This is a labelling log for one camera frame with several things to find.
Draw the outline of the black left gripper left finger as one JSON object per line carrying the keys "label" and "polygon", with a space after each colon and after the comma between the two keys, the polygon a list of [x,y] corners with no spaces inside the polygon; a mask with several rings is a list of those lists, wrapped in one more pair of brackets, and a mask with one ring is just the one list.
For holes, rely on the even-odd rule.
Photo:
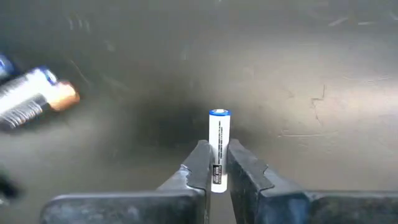
{"label": "black left gripper left finger", "polygon": [[200,140],[155,190],[60,195],[45,204],[40,224],[209,224],[213,161]]}

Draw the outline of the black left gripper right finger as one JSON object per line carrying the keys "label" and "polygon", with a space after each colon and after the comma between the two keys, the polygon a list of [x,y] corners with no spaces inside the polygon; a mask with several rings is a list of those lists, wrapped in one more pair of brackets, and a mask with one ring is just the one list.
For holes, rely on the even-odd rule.
{"label": "black left gripper right finger", "polygon": [[237,139],[228,170],[237,224],[398,224],[398,191],[305,189]]}

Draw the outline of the white battery blue cap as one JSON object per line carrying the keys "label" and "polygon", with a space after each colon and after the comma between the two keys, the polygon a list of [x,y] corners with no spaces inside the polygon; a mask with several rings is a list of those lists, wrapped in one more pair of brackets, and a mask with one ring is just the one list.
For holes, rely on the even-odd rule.
{"label": "white battery blue cap", "polygon": [[230,110],[213,109],[209,111],[208,142],[214,155],[211,177],[211,191],[214,193],[223,193],[228,188],[226,164],[230,139],[230,123]]}
{"label": "white battery blue cap", "polygon": [[22,103],[42,93],[58,82],[57,76],[46,66],[36,67],[0,86],[0,111]]}

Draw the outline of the black copper-top battery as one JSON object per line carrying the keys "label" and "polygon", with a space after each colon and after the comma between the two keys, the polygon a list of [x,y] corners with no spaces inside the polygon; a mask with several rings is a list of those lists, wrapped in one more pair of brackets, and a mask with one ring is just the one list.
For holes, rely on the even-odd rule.
{"label": "black copper-top battery", "polygon": [[23,90],[0,99],[0,130],[18,128],[48,110],[63,111],[78,103],[80,96],[69,82],[58,82],[42,93]]}

